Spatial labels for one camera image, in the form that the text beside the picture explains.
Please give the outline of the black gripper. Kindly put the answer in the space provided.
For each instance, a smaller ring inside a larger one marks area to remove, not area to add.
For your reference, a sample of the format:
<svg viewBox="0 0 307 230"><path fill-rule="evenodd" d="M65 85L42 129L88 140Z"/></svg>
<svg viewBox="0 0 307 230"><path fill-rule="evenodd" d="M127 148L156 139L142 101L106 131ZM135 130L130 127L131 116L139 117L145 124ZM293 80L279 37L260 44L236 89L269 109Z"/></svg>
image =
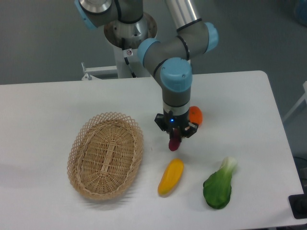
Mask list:
<svg viewBox="0 0 307 230"><path fill-rule="evenodd" d="M198 130L198 124L189 121L189 110L181 115L173 115L172 111L163 110L164 114L157 114L154 121L158 127L173 139L175 135L190 138Z"/></svg>

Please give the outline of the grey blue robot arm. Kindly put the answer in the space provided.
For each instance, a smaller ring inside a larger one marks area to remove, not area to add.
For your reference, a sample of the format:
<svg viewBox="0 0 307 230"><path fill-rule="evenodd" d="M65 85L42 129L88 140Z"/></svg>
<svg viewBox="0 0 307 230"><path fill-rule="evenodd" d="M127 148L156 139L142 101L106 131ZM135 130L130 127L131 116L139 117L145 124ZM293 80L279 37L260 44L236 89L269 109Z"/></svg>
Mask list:
<svg viewBox="0 0 307 230"><path fill-rule="evenodd" d="M171 140L194 135L199 126L189 120L189 60L209 52L219 42L215 26L202 20L194 1L166 1L177 31L167 42L152 35L141 0L77 0L74 4L88 28L111 26L116 46L137 50L140 64L162 89L163 112L155 117L159 128Z"/></svg>

